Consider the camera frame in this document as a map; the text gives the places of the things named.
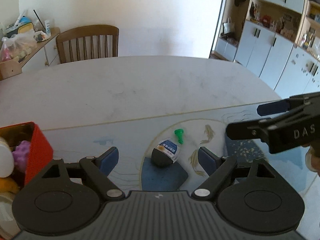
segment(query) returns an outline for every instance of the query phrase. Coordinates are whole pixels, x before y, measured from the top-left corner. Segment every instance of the white wall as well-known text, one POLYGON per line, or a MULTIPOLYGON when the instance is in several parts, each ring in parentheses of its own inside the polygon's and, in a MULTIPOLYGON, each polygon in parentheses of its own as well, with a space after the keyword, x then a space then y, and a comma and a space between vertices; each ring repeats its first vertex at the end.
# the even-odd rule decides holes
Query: white wall
POLYGON ((0 22, 8 25, 15 22, 19 16, 19 0, 1 0, 0 22))
POLYGON ((89 24, 120 29, 119 56, 209 57, 221 0, 20 0, 62 31, 89 24))

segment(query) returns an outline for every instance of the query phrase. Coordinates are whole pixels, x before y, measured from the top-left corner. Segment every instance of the dark blue pattern with gold flecks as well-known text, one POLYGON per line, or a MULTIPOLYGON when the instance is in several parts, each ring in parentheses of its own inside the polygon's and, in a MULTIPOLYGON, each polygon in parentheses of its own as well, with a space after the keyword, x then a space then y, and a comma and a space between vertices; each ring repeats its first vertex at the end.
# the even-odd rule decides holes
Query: dark blue pattern with gold flecks
POLYGON ((252 162, 256 158, 267 158, 253 140, 231 140, 225 135, 228 156, 237 156, 238 162, 252 162))

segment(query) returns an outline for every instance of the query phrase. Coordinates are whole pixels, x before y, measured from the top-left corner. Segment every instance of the white logo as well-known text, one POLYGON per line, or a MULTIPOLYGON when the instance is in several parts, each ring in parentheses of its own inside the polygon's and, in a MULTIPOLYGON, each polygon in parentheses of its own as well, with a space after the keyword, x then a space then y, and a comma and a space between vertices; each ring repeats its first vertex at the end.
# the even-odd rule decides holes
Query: white logo
MULTIPOLYGON (((315 130, 315 125, 314 124, 310 125, 309 133, 315 133, 315 131, 316 131, 315 130)), ((295 139, 298 139, 300 137, 299 130, 294 130, 293 133, 294 133, 294 138, 295 139)), ((304 127, 303 130, 302 130, 302 137, 305 137, 305 136, 309 136, 309 134, 308 134, 307 129, 304 127)))
POLYGON ((158 195, 155 195, 156 198, 160 199, 163 197, 163 195, 161 193, 159 193, 158 195))

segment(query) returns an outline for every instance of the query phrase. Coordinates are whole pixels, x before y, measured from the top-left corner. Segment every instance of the ribbed gray panel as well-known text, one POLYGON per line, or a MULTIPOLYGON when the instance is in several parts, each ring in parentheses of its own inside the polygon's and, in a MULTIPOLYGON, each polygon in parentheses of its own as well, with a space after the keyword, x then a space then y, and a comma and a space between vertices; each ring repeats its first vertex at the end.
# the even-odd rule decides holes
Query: ribbed gray panel
POLYGON ((303 240, 295 232, 255 236, 223 221, 210 202, 191 199, 184 191, 133 191, 121 202, 108 203, 86 228, 65 236, 22 232, 16 240, 303 240))

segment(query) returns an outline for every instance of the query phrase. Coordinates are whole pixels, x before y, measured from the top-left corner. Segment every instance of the white tabletop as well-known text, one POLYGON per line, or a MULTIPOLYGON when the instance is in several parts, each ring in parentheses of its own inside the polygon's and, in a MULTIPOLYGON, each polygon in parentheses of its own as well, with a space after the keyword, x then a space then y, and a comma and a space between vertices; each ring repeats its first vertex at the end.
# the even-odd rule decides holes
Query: white tabletop
POLYGON ((189 57, 72 62, 0 82, 0 127, 56 129, 278 100, 239 64, 189 57))

